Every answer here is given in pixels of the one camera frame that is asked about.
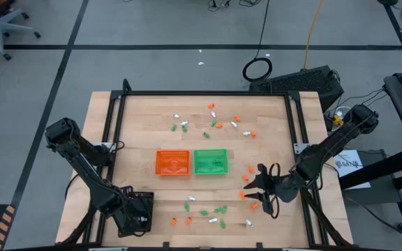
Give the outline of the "green plastic basket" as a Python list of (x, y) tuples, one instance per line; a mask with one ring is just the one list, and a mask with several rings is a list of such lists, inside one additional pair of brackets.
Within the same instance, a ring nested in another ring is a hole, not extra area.
[[(217, 175), (228, 173), (227, 149), (198, 149), (193, 152), (193, 171), (195, 175)], [(214, 159), (221, 159), (222, 164), (216, 165)]]

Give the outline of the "black computer tower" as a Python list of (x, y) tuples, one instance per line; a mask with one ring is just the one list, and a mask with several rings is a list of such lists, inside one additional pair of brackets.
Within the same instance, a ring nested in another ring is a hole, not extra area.
[(335, 103), (344, 90), (340, 84), (340, 77), (329, 66), (320, 66), (308, 70), (268, 78), (253, 82), (249, 86), (253, 92), (279, 91), (308, 91), (317, 92), (322, 111), (326, 111)]

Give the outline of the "white paper sheet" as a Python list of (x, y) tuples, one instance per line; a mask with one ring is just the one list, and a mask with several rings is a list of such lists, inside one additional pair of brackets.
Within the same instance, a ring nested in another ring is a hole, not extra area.
[(341, 151), (334, 156), (334, 164), (340, 178), (364, 167), (356, 150)]

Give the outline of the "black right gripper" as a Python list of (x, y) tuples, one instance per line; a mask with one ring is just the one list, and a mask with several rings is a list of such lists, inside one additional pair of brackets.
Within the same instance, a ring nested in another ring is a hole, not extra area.
[(259, 163), (258, 171), (259, 175), (256, 175), (244, 189), (259, 188), (263, 190), (263, 193), (256, 192), (247, 194), (245, 197), (261, 201), (265, 213), (279, 213), (279, 200), (286, 203), (292, 201), (305, 185), (298, 175), (293, 173), (281, 175), (281, 167), (278, 163), (272, 164), (269, 169)]

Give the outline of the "orange plastic basket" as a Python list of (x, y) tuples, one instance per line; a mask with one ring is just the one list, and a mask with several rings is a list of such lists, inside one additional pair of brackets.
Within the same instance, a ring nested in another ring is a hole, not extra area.
[(158, 176), (189, 176), (189, 150), (157, 150), (155, 174)]

